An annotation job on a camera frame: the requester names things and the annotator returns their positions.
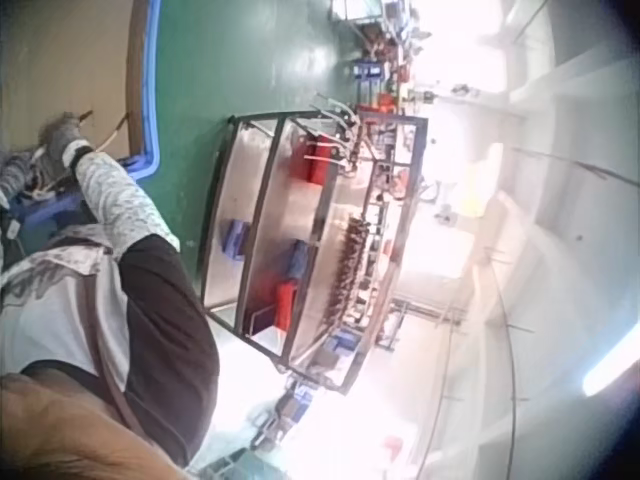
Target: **fluorescent lamp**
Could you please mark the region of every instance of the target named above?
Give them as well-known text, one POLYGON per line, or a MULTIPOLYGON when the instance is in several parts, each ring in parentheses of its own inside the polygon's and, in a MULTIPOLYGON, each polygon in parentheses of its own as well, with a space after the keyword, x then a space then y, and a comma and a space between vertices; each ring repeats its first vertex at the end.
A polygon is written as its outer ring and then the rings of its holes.
POLYGON ((640 359, 640 323, 584 377, 582 390, 587 397, 595 395, 640 359))

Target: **green floor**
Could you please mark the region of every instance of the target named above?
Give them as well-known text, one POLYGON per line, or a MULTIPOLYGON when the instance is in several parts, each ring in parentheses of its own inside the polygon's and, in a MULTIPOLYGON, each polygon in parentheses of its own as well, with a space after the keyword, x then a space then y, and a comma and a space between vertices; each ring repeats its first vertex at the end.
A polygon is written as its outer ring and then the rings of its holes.
POLYGON ((308 108, 316 91, 354 100, 346 59, 355 39, 329 21, 329 8, 329 0, 163 0, 160 169, 142 185, 180 238, 196 280, 226 119, 308 108))

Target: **glove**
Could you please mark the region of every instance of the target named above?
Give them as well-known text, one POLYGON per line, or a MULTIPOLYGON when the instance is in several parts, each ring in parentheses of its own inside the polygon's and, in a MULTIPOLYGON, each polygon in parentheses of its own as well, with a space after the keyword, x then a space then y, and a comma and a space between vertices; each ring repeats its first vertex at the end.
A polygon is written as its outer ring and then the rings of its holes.
POLYGON ((9 202, 31 182, 32 151, 11 153, 0 163, 0 208, 9 210, 9 202))
POLYGON ((42 129, 40 145, 46 146, 48 161, 54 166, 61 164, 64 169, 72 166, 71 162, 79 148, 90 148, 89 142, 80 133, 80 120, 71 113, 62 114, 42 129))

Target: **white sleeve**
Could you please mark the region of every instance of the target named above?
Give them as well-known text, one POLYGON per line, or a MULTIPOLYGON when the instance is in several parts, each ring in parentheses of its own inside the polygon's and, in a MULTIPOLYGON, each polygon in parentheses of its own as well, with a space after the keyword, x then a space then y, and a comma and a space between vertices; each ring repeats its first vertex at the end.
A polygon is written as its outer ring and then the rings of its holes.
POLYGON ((180 251, 180 241, 151 199, 109 155, 86 154, 76 167, 76 177, 89 208, 104 227, 116 259, 131 245, 153 234, 180 251))

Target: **metal shelf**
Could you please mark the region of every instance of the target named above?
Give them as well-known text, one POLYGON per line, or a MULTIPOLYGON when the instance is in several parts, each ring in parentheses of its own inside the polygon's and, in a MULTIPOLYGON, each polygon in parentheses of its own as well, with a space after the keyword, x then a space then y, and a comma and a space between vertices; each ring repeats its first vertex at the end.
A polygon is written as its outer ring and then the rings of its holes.
MULTIPOLYGON (((427 120, 369 112, 362 112, 360 116, 367 121, 416 126, 418 141, 414 145, 407 191, 417 192, 427 120)), ((388 275, 390 272, 393 275, 399 266, 415 202, 410 194, 402 202, 397 229, 390 235, 394 240, 391 259, 395 267, 390 264, 389 271, 379 279, 381 287, 371 306, 371 319, 362 332, 362 341, 346 373, 345 383, 338 385, 326 377, 310 374, 308 360, 331 332, 340 327, 327 325, 325 310, 348 219, 364 215, 369 207, 370 182, 376 168, 375 161, 361 162, 359 175, 365 181, 358 182, 339 175, 338 166, 329 163, 323 185, 309 183, 305 176, 308 160, 304 159, 304 151, 299 151, 306 146, 306 131, 302 126, 315 122, 314 128, 334 134, 337 124, 327 120, 320 112, 284 112, 232 119, 230 143, 219 177, 222 183, 211 209, 202 299, 213 320, 276 364, 317 384, 345 392, 373 346, 374 330, 385 316, 388 292, 395 282, 395 277, 388 275), (242 260, 232 260, 222 251, 231 219, 250 222, 242 260), (249 319, 275 304, 276 287, 287 280, 295 240, 309 245, 309 255, 305 273, 298 282, 289 328, 286 332, 279 330, 278 335, 272 335, 273 332, 254 335, 253 330, 248 329, 249 319)), ((384 224, 386 207, 381 210, 380 222, 384 224)), ((385 236, 376 238, 377 263, 385 236)))

